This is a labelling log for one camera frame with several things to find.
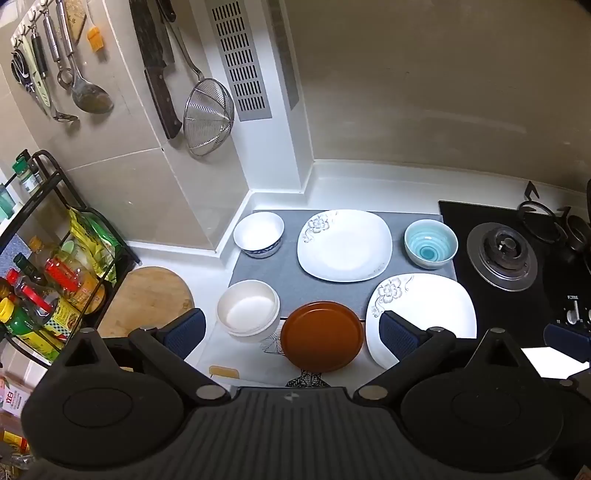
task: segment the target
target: round cutting board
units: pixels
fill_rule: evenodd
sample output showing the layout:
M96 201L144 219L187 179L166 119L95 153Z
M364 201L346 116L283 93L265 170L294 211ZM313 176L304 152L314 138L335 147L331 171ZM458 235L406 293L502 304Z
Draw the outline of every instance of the round cutting board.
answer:
M131 271L100 325L101 337L125 337L143 325L157 328L193 308L193 296L176 273L161 267Z

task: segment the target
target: kitchen utensil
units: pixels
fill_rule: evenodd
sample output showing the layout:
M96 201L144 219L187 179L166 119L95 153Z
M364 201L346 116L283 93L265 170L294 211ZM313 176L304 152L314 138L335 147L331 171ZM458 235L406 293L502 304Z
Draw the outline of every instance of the kitchen utensil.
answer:
M152 18L154 19L158 39L160 40L160 44L162 45L162 54L164 57L164 62L166 63L166 65L172 65L174 63L174 53L173 46L170 44L168 30L166 29L166 20L164 19L164 16L158 8L158 5L156 4L155 0L148 0L148 6L150 8L150 13L152 13Z
M12 75L14 76L14 79L18 83L20 83L23 87L25 87L25 90L29 93L29 95L31 95L31 97L33 97L33 99L35 100L35 103L37 105L39 105L39 108L43 111L44 114L47 115L47 112L46 112L45 108L43 107L43 104L41 103L41 101L39 100L39 97L37 96L37 94L35 92L35 84L33 83L33 80L32 80L31 75L29 73L29 68L27 66L25 56L22 54L22 52L18 48L16 48L12 52L12 60L10 62L10 68L12 70Z
M66 56L74 73L72 83L72 100L80 110L88 113L108 113L113 109L113 101L109 94L99 86L82 77L74 59L74 47L66 21L64 1L56 0L57 15L60 21L62 40L66 46Z
M74 44L78 45L86 22L86 13L82 6L82 0L67 0L66 15L68 26L70 27L70 35L72 36Z
M39 75L45 80L47 77L47 60L45 58L45 52L43 52L43 43L41 37L37 32L36 16L37 10L29 10L28 17L31 22L31 46L33 47L33 53L35 54L35 62L39 68Z
M193 295L176 273L136 268L125 277L100 322L101 337L127 337L142 325L161 328L193 308Z
M378 365L390 368L398 362L388 349L395 342L383 312L396 312L421 330L444 327L458 338L476 338L476 314L470 296L458 282L429 273L403 274L381 282L369 299L365 338Z
M25 35L25 25L21 24L19 28L20 32L20 41L22 45L22 52L24 54L25 64L27 65L29 75L31 76L31 80L35 85L35 93L39 98L43 108L45 109L48 115L51 115L51 108L50 108L50 101L47 95L47 89L45 88L45 84L43 83L43 79L41 78L41 74L37 69L37 64L35 63L35 54L33 53L33 48L28 41L27 36Z
M450 262L457 252L453 230L437 220L417 220L404 232L404 248L419 267L436 270Z
M170 0L157 1L185 60L197 74L197 84L185 106L183 129L189 151L193 155L202 157L222 145L230 135L234 124L234 102L224 85L215 79L205 78L201 70L192 62L181 31L175 22L177 16Z
M144 60L144 74L152 101L160 117L160 123L166 138L174 138L181 130L181 122L177 118L170 98L170 92L164 81L164 63L162 45L156 35L156 27L146 0L129 0L131 17L134 22L135 34L138 37L139 50Z
M234 243L249 257L267 258L279 250L284 228L276 213L253 213L236 225Z
M34 25L35 13L33 11L29 11L29 19L31 19L31 24ZM36 28L32 28L32 30L34 34L36 34L36 39L35 37L32 39L33 51L31 51L31 46L28 43L26 35L22 35L22 42L25 46L25 56L28 57L27 60L33 66L33 78L39 76L37 80L37 89L38 91L41 91L41 99L45 106L49 108L49 113L54 120L57 122L74 122L78 120L76 115L69 115L58 111L55 104L51 101L51 93L43 81L43 79L47 77L47 62L45 60L43 46L41 45L41 38L37 34Z
M562 227L566 233L566 244L575 252L583 252L591 243L591 227L577 215L569 215L570 207L559 209L562 213Z
M388 225L374 213L329 210L302 227L297 258L310 275L327 281L354 282L377 277L392 257Z
M49 15L49 10L45 9L43 11L43 26L45 27L45 34L47 36L47 43L49 44L49 50L51 52L51 58L57 66L59 67L60 71L57 74L57 83L62 87L64 90L69 90L70 86L72 85L72 81L74 77L72 75L72 70L67 68L60 55L60 47L57 41L56 29L53 25L53 20Z
M86 32L86 38L88 38L88 42L90 43L90 48L92 48L93 52L99 51L101 48L105 46L103 43L103 37L100 34L99 27L97 27L92 22L92 17L90 16L90 10L88 9L88 1L82 0L82 6L84 7L84 12L86 14L86 18L88 19L88 31Z
M281 348L295 366L313 373L343 368L363 345L363 327L353 311L317 301L294 311L281 329Z
M279 325L277 292L259 280L244 280L229 287L217 303L217 320L236 340L261 342Z

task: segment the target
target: green bottle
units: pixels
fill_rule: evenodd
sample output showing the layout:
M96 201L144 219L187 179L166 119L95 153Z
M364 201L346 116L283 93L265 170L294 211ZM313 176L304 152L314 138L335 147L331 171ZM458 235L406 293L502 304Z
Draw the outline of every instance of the green bottle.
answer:
M29 347L39 353L41 356L53 362L59 350L49 343L49 339L45 339L39 334L33 332L27 323L30 322L26 312L17 307L10 299L2 299L0 301L0 322L6 325L6 329L16 337L19 337Z
M45 275L39 272L39 270L35 268L35 265L29 262L27 257L25 257L23 254L17 254L17 256L14 257L14 264L21 270L22 273L29 277L33 283L36 283L42 287L47 285L47 279Z

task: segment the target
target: light blue bowl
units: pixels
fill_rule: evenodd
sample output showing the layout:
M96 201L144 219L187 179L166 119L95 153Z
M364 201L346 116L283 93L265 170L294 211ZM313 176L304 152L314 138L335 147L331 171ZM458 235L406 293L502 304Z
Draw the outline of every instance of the light blue bowl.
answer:
M417 220L404 232L404 248L419 267L436 270L456 255L457 237L451 228L437 220Z

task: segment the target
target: orange plate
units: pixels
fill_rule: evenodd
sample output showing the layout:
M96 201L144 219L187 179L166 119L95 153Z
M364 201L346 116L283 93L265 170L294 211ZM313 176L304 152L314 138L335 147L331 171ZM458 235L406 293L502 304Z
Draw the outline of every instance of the orange plate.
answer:
M361 350L363 327L353 311L333 301L298 308L281 329L281 347L302 370L332 372L347 365Z

